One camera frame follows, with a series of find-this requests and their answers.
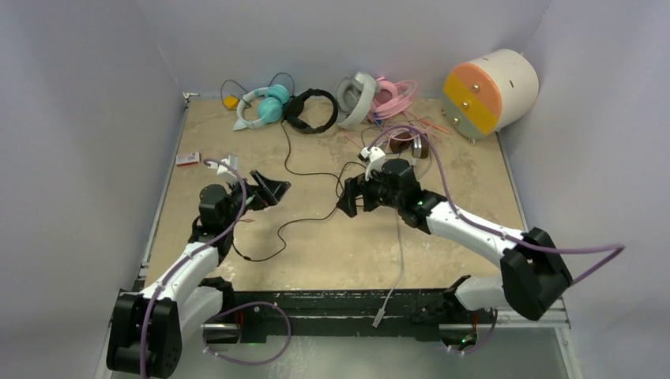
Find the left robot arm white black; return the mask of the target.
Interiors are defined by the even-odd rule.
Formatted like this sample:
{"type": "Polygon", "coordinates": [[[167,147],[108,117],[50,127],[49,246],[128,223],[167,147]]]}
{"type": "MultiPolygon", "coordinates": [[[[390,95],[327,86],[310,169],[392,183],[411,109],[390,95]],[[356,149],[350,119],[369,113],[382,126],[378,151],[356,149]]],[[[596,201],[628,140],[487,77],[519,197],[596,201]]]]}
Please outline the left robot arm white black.
{"type": "Polygon", "coordinates": [[[199,215],[183,252],[156,281],[137,293],[118,296],[111,316],[106,366],[143,378],[168,378],[176,370],[183,343],[212,318],[233,318],[231,283],[208,278],[231,249],[236,223],[248,211],[277,205],[291,184],[251,171],[250,184],[236,171],[224,169],[223,185],[199,193],[199,215]]]}

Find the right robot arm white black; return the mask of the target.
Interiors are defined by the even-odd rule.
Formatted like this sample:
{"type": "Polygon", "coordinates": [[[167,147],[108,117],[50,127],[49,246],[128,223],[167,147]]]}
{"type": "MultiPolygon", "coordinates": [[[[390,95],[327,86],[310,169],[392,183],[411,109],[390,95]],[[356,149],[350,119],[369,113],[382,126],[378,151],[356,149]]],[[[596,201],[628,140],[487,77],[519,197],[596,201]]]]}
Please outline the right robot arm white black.
{"type": "Polygon", "coordinates": [[[510,229],[451,206],[443,195],[423,189],[404,159],[346,179],[337,202],[350,217],[381,206],[395,209],[408,226],[456,242],[499,269],[498,276],[462,276],[445,290],[443,309],[453,321],[490,308],[511,308],[538,321],[573,283],[564,260],[547,253],[555,245],[546,231],[510,229]]]}

